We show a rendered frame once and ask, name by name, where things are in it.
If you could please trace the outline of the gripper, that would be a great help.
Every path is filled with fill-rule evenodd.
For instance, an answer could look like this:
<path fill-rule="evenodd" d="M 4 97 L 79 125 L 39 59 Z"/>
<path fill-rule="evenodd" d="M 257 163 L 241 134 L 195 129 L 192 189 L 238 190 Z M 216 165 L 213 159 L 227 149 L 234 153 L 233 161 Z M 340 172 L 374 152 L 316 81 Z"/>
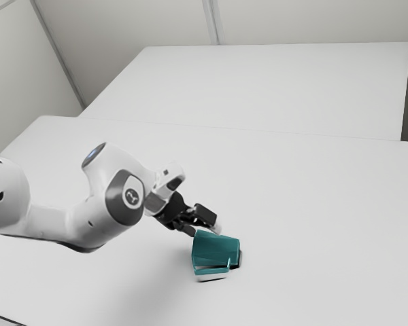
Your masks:
<path fill-rule="evenodd" d="M 181 220 L 184 216 L 190 216 L 190 220 Z M 217 214 L 209 210 L 202 204 L 195 204 L 192 208 L 184 203 L 184 199 L 179 192 L 175 192 L 165 207 L 155 215 L 155 219 L 168 230 L 177 230 L 189 237 L 194 237 L 196 229 L 194 226 L 206 228 L 214 234 L 221 235 L 222 226 L 217 221 Z"/>

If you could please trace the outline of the teal faceted mug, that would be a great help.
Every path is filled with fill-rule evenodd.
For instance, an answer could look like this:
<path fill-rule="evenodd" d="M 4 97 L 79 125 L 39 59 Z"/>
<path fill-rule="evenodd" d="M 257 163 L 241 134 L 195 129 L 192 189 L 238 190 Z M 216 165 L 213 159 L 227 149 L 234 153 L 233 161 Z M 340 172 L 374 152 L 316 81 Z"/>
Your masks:
<path fill-rule="evenodd" d="M 198 230 L 193 238 L 191 259 L 196 276 L 226 274 L 241 265 L 240 240 Z"/>

